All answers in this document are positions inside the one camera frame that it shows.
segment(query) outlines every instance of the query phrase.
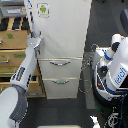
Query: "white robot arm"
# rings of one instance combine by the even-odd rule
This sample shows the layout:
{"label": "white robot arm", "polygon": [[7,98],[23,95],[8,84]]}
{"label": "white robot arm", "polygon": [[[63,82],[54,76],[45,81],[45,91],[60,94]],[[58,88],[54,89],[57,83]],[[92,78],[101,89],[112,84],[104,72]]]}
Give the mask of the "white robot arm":
{"label": "white robot arm", "polygon": [[29,88],[37,64],[37,52],[40,50],[43,37],[31,38],[28,36],[26,58],[17,72],[11,77],[11,87],[0,94],[0,127],[19,128],[27,111],[27,100],[24,97]]}
{"label": "white robot arm", "polygon": [[113,60],[113,56],[119,44],[124,38],[125,37],[121,36],[120,34],[114,34],[111,40],[111,47],[108,47],[107,50],[102,49],[104,52],[104,56],[100,59],[101,70],[106,70],[106,68],[109,69],[109,66],[111,65],[111,62]]}

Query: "black floor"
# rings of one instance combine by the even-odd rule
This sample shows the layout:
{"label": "black floor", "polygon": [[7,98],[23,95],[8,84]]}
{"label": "black floor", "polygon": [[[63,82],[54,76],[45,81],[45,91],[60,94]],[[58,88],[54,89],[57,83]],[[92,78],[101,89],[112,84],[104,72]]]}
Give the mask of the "black floor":
{"label": "black floor", "polygon": [[[126,36],[120,23],[120,12],[127,7],[127,1],[121,3],[120,0],[107,0],[101,4],[93,0],[85,52],[91,51],[92,44],[100,47],[110,46],[111,37],[115,33]],[[81,78],[90,80],[90,75],[83,70]],[[86,88],[86,82],[81,80],[80,86],[82,89]],[[98,107],[92,90],[88,94],[79,91],[77,99],[28,99],[28,105],[28,113],[20,128],[37,128],[45,125],[79,125],[83,128],[92,128],[91,115],[98,117],[101,128],[106,121],[100,113],[100,106]]]}

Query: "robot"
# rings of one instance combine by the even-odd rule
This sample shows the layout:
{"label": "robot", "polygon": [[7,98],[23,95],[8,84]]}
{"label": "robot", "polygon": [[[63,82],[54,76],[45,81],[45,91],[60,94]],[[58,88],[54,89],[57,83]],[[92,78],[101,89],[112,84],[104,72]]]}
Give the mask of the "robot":
{"label": "robot", "polygon": [[[128,34],[128,10],[121,12],[120,20]],[[96,97],[115,106],[128,92],[128,37],[114,34],[111,47],[96,48],[92,69],[93,91]]]}
{"label": "robot", "polygon": [[0,94],[0,127],[19,128],[19,123],[27,111],[27,100],[24,97],[37,64],[43,37],[27,38],[26,58],[17,72],[11,77],[11,87]]}

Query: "cable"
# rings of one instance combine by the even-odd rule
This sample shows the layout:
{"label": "cable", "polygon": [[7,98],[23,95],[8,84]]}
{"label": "cable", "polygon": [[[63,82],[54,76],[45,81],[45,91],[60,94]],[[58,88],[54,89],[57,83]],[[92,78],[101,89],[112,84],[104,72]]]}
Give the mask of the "cable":
{"label": "cable", "polygon": [[98,46],[97,44],[93,44],[93,45],[91,46],[91,50],[92,50],[92,52],[94,52],[93,49],[92,49],[93,46],[96,46],[96,48],[99,48],[99,46]]}
{"label": "cable", "polygon": [[114,128],[116,124],[118,124],[118,113],[112,113],[108,120],[108,125],[109,127]]}
{"label": "cable", "polygon": [[84,70],[92,65],[93,56],[88,53],[84,53],[81,70]]}
{"label": "cable", "polygon": [[120,128],[121,122],[122,122],[122,107],[123,107],[124,99],[125,99],[125,96],[127,95],[127,93],[128,93],[128,90],[125,92],[122,103],[121,103],[121,118],[120,118],[119,128]]}
{"label": "cable", "polygon": [[85,81],[85,82],[89,82],[90,85],[91,85],[91,86],[90,86],[90,89],[87,90],[87,91],[83,91],[83,90],[81,90],[80,86],[78,87],[78,88],[79,88],[79,91],[85,94],[85,93],[88,93],[88,92],[91,91],[91,89],[92,89],[92,83],[91,83],[89,80],[83,80],[83,81]]}
{"label": "cable", "polygon": [[107,121],[104,124],[103,128],[106,128],[107,124],[109,123],[109,126],[115,126],[118,122],[114,123],[114,119],[117,119],[117,113],[114,113],[116,107],[113,107],[112,114],[108,117]]}

